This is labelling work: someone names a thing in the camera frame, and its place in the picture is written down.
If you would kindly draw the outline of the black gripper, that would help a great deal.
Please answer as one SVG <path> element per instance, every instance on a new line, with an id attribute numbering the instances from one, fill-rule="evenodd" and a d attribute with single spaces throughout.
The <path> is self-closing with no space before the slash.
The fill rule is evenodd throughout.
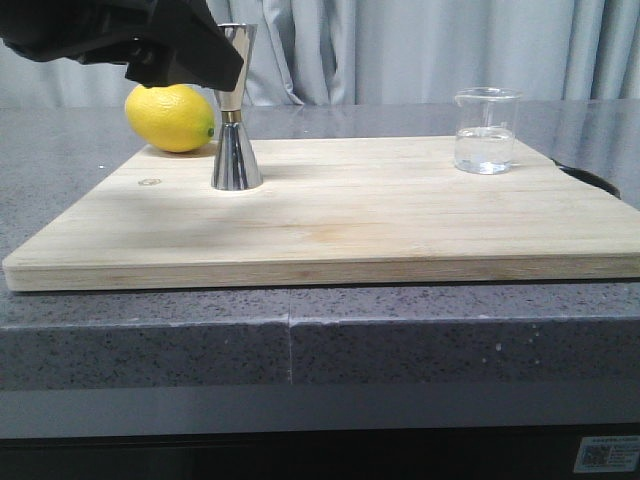
<path id="1" fill-rule="evenodd" d="M 244 66 L 205 1 L 3 1 L 1 42 L 39 63 L 122 64 L 153 87 L 232 91 Z"/>

